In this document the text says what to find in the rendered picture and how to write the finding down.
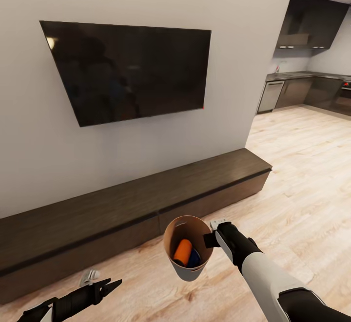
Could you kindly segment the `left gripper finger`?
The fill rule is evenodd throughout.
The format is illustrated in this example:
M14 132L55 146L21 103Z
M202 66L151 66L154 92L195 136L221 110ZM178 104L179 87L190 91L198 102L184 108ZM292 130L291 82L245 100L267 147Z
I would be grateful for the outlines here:
M100 281L100 282L98 282L98 284L100 284L100 288L102 288L102 286L108 284L110 281L111 281L111 278Z
M100 288L100 300L102 301L104 297L108 296L110 292L112 292L117 287L119 287L121 283L122 283L122 280L118 280L116 282L108 283L102 286L102 288Z

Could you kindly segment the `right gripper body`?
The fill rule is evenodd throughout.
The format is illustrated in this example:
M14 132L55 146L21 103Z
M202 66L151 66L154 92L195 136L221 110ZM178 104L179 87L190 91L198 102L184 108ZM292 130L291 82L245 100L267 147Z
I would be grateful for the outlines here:
M216 241L215 231L210 234L204 234L203 237L204 237L206 248L221 247Z

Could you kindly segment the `can of soda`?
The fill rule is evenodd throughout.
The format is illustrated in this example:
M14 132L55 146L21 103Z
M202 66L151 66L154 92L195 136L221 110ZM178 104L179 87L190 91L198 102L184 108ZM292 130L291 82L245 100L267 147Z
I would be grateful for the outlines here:
M187 268L187 264L193 249L194 248L192 248L192 244L189 240L182 239L176 248L173 261L177 265Z
M191 256L189 258L188 264L187 264L187 268L194 268L196 267L201 261L200 255L198 254L198 252L193 249Z

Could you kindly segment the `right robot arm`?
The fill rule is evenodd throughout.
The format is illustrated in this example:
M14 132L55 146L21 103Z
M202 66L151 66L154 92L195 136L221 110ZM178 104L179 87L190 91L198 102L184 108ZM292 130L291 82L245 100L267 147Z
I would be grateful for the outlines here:
M304 282L278 266L226 218L210 220L206 248L221 247L238 266L268 322L351 322Z

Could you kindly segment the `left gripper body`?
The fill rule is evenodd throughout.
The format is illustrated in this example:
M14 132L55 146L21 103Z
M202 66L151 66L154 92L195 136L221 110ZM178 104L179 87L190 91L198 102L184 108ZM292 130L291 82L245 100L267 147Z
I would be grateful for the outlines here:
M97 305L101 302L100 284L93 283L92 285L86 285L71 292L69 295L71 298L70 317L72 317L92 304Z

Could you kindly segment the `trash can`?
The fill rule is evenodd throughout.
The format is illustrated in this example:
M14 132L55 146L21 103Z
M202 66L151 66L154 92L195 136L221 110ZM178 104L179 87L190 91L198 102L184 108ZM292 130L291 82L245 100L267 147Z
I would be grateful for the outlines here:
M187 222L175 226L176 222L183 219L186 219ZM184 215L175 218L167 226L163 238L164 248L176 273L182 280L187 282L195 281L209 261L214 247L206 248L203 235L210 233L212 233L211 229L202 219L191 215ZM189 240L192 244L192 248L194 248L200 255L201 261L195 268L185 268L177 265L173 261L174 255L176 254L176 248L182 239Z

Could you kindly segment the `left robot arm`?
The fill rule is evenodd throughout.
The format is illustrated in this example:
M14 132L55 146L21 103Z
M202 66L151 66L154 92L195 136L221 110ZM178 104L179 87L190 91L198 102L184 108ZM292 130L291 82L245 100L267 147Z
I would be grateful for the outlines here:
M17 322L62 322L89 306L99 304L104 297L119 287L122 280L109 283L111 278L94 283L100 271L85 270L80 281L80 288L62 298L51 298L26 309ZM48 307L52 304L53 306Z

